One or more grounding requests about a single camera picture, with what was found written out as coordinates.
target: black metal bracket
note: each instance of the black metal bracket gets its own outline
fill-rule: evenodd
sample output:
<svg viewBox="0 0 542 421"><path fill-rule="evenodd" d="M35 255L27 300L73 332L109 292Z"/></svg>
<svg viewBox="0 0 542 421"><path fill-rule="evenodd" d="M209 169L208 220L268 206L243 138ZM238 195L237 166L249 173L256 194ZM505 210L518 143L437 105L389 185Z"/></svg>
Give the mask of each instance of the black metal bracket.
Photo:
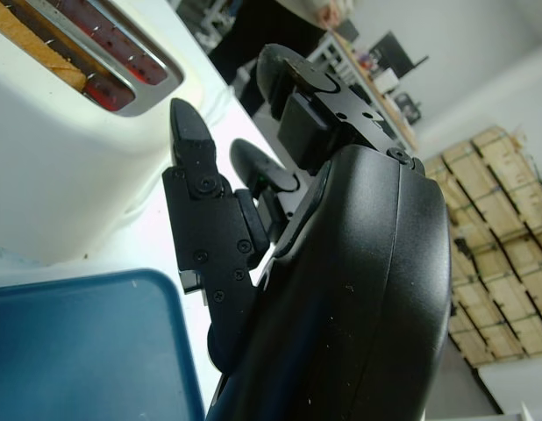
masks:
<svg viewBox="0 0 542 421"><path fill-rule="evenodd" d="M267 45L258 64L258 83L274 118L281 120L278 138L296 165L315 175L343 146L374 149L424 175L411 158L384 133L382 117L335 76L284 46Z"/></svg>
<svg viewBox="0 0 542 421"><path fill-rule="evenodd" d="M186 293L204 290L212 321L210 357L229 373L257 296L249 270L260 263L269 240L250 192L232 192L218 173L214 141L195 109L173 99L170 118L175 166L162 179L182 286Z"/></svg>

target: red heating element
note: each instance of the red heating element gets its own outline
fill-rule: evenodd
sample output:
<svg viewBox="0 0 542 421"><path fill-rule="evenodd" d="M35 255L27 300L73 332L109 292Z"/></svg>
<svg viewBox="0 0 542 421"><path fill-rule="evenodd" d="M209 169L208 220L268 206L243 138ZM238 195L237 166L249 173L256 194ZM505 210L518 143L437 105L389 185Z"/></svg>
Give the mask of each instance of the red heating element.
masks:
<svg viewBox="0 0 542 421"><path fill-rule="evenodd" d="M157 85L166 70L88 0L47 0L123 64L139 81Z"/></svg>

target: blue plastic lid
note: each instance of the blue plastic lid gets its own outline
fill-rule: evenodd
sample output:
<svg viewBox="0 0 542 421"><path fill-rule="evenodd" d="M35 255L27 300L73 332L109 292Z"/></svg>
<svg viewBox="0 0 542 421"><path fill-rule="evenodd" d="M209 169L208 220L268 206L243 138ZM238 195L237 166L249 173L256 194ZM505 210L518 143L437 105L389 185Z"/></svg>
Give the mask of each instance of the blue plastic lid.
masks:
<svg viewBox="0 0 542 421"><path fill-rule="evenodd" d="M0 288L0 421L199 421L175 285L139 270Z"/></svg>

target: table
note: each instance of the table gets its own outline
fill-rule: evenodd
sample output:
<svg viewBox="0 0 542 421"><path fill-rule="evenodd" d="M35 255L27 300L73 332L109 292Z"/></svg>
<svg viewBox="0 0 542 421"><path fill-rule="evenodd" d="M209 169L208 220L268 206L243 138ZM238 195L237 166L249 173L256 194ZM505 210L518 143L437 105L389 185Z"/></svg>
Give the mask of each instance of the table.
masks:
<svg viewBox="0 0 542 421"><path fill-rule="evenodd" d="M345 65L355 76L359 85L370 97L373 105L382 113L397 138L403 143L403 146L411 152L416 152L418 144L415 133L409 128L400 111L376 88L370 73L357 62L349 41L336 32L328 32L319 47L310 55L309 60L316 61L320 55L330 54L331 50L339 56L336 57L336 60L341 61L341 64Z"/></svg>
<svg viewBox="0 0 542 421"><path fill-rule="evenodd" d="M124 8L131 18L145 22L148 30L155 32L155 38L161 46L173 43L174 47L179 47L183 56L196 64L197 76L203 81L204 87L204 100L199 110L208 122L217 145L218 168L233 189L242 188L228 158L230 144L234 139L247 139L276 158L252 120L166 0L112 1ZM161 179L148 197L143 212L134 221L112 233L96 250L91 250L86 260L42 267L37 262L25 260L0 248L0 286L136 268L153 268L176 284L182 300L203 402L205 409L208 409L220 377L209 360L206 346L209 310L203 305L201 293L185 296L182 292ZM252 278L257 280L260 272L261 268L253 271Z"/></svg>

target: toaster slot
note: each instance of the toaster slot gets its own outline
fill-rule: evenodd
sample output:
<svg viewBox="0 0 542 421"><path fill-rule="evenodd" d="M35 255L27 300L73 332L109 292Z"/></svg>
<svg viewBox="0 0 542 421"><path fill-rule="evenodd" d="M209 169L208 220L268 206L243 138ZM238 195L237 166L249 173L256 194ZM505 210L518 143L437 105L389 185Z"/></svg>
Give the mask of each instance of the toaster slot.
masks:
<svg viewBox="0 0 542 421"><path fill-rule="evenodd" d="M157 85L168 77L166 70L128 32L109 20L87 0L47 0L93 39L139 81Z"/></svg>
<svg viewBox="0 0 542 421"><path fill-rule="evenodd" d="M110 2L0 2L49 48L85 75L83 88L78 89L107 111L123 116L139 115L169 95L183 80L180 69Z"/></svg>

